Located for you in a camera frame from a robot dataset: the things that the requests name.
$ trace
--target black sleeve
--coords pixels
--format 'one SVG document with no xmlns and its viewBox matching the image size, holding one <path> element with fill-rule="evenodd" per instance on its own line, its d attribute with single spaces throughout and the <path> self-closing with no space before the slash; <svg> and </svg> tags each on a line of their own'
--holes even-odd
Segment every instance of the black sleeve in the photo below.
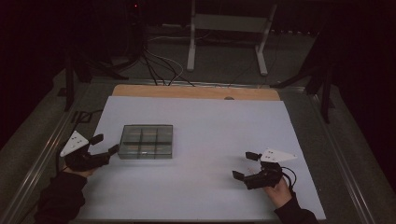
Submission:
<svg viewBox="0 0 396 224">
<path fill-rule="evenodd" d="M 283 224 L 318 224 L 315 215 L 306 209 L 302 209 L 297 202 L 295 193 L 285 205 L 275 210 Z"/>
<path fill-rule="evenodd" d="M 87 178 L 60 172 L 43 189 L 38 200 L 35 223 L 63 224 L 74 219 L 85 199 L 82 189 Z"/>
</svg>

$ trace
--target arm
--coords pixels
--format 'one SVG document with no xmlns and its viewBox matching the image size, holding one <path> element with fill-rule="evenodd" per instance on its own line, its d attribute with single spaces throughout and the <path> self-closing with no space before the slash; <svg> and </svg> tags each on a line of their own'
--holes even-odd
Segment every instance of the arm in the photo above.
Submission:
<svg viewBox="0 0 396 224">
<path fill-rule="evenodd" d="M 92 173 L 93 170 L 74 172 L 65 168 L 52 178 L 49 186 L 41 191 L 35 223 L 61 224 L 74 219 L 85 203 L 82 189 Z"/>
<path fill-rule="evenodd" d="M 275 213 L 283 224 L 317 224 L 315 215 L 298 204 L 296 194 L 290 193 L 284 178 L 274 187 L 266 187 L 264 191 L 276 206 Z"/>
</svg>

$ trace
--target dark background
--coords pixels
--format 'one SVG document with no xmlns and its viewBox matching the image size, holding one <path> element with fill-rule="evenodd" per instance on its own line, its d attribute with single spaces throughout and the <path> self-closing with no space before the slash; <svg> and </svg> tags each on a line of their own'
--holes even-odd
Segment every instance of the dark background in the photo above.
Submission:
<svg viewBox="0 0 396 224">
<path fill-rule="evenodd" d="M 223 2 L 197 1 L 197 10 L 216 11 Z M 222 13 L 261 13 L 260 7 L 249 11 L 248 6 L 233 7 L 241 1 L 227 2 L 229 5 L 223 5 Z M 396 189 L 395 4 L 386 0 L 277 2 L 272 29 L 276 33 L 292 31 L 317 37 L 301 72 L 323 58 L 336 64 L 332 83 L 339 87 L 389 183 Z M 109 3 L 100 0 L 1 3 L 0 147 L 51 90 L 52 78 L 64 69 L 64 49 L 68 44 L 78 45 L 97 61 L 108 62 L 110 56 L 122 54 L 122 40 L 134 43 L 138 36 L 128 35 L 131 30 L 111 30 L 107 21 L 121 22 L 125 27 L 136 22 L 154 26 L 190 23 L 191 6 L 185 0 L 142 1 L 139 4 L 142 14 L 130 7 L 137 1 L 114 0 L 106 5 Z M 107 28 L 100 29 L 99 24 Z"/>
</svg>

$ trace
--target white tabletop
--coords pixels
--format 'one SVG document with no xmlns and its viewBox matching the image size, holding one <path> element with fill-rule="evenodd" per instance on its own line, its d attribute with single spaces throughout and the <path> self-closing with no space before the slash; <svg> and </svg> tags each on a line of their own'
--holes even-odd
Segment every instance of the white tabletop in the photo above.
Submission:
<svg viewBox="0 0 396 224">
<path fill-rule="evenodd" d="M 286 107 L 281 101 L 110 96 L 95 134 L 96 154 L 120 142 L 129 124 L 174 125 L 173 159 L 121 160 L 89 177 L 78 219 L 260 221 L 276 219 L 261 189 L 247 190 L 232 170 L 250 175 L 260 164 L 245 152 L 272 148 L 297 155 L 281 162 L 298 176 L 300 206 L 325 219 Z"/>
</svg>

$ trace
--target human hand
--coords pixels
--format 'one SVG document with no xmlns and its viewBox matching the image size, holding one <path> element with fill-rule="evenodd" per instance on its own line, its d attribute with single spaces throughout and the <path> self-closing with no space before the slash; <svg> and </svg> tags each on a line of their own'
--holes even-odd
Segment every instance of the human hand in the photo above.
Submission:
<svg viewBox="0 0 396 224">
<path fill-rule="evenodd" d="M 280 208 L 291 200 L 291 193 L 285 179 L 282 177 L 273 188 L 263 188 L 276 208 Z"/>
<path fill-rule="evenodd" d="M 73 171 L 72 169 L 70 169 L 69 167 L 67 167 L 66 165 L 64 165 L 64 169 L 63 172 L 66 173 L 70 173 L 70 174 L 74 174 L 74 175 L 81 175 L 85 178 L 87 178 L 90 175 L 93 175 L 93 172 L 96 170 L 97 168 L 88 170 L 88 171 Z"/>
</svg>

